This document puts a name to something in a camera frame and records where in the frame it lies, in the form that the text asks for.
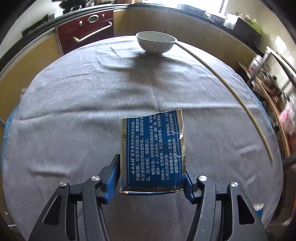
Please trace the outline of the white ceramic bowl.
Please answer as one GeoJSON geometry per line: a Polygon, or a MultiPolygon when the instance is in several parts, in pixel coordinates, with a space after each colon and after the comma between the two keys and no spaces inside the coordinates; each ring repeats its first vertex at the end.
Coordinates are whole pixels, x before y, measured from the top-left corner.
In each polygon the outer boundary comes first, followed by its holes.
{"type": "Polygon", "coordinates": [[[155,31],[142,31],[136,33],[140,47],[149,54],[161,55],[168,52],[177,39],[169,34],[155,31]]]}

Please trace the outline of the long wooden stick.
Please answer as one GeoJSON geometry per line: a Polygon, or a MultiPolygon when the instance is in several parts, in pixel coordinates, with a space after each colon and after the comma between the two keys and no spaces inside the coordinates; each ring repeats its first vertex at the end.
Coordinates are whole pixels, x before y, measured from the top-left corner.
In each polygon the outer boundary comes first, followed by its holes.
{"type": "Polygon", "coordinates": [[[273,158],[273,154],[271,151],[271,148],[268,144],[268,141],[260,127],[260,125],[258,124],[258,122],[256,121],[256,118],[253,116],[252,112],[249,110],[248,106],[245,104],[245,102],[242,100],[242,98],[237,94],[237,92],[231,87],[231,85],[228,84],[228,82],[222,77],[220,76],[212,67],[210,67],[205,61],[203,61],[200,57],[198,57],[196,54],[194,54],[193,52],[191,52],[188,48],[186,48],[185,46],[183,46],[182,44],[180,44],[178,41],[175,42],[175,45],[177,45],[178,47],[180,47],[182,50],[184,50],[185,52],[187,52],[188,54],[190,54],[192,57],[194,57],[196,60],[198,60],[201,64],[203,64],[213,75],[215,75],[223,84],[224,86],[232,93],[232,95],[236,98],[236,100],[240,103],[240,105],[243,107],[243,109],[245,110],[245,112],[247,113],[247,115],[249,116],[249,118],[251,119],[253,125],[255,126],[255,128],[257,129],[258,134],[261,137],[261,140],[265,146],[265,149],[268,153],[270,162],[272,163],[274,158],[273,158]]]}

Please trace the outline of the dark red oven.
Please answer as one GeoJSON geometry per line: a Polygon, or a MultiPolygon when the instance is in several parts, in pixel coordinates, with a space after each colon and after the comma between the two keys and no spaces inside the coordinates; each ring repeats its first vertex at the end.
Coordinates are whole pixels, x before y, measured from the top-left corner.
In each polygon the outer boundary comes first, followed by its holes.
{"type": "Polygon", "coordinates": [[[63,55],[84,45],[114,37],[113,10],[97,11],[56,27],[63,55]]]}

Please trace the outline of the microwave oven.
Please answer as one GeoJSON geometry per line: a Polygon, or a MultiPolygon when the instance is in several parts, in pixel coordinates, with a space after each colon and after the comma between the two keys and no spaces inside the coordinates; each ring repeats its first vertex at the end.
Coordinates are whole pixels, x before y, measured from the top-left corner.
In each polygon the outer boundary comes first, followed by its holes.
{"type": "Polygon", "coordinates": [[[262,36],[262,33],[255,30],[255,28],[239,16],[234,25],[233,31],[236,35],[253,46],[256,46],[260,42],[262,36]]]}

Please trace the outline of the metal storage rack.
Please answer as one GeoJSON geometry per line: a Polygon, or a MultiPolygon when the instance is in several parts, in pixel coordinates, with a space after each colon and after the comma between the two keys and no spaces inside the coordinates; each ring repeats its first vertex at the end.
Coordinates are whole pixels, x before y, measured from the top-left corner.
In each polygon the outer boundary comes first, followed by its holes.
{"type": "Polygon", "coordinates": [[[266,105],[282,156],[291,156],[290,137],[295,133],[295,118],[292,116],[292,95],[288,88],[295,87],[295,69],[269,46],[263,56],[254,56],[248,66],[242,62],[238,65],[247,85],[266,105]]]}

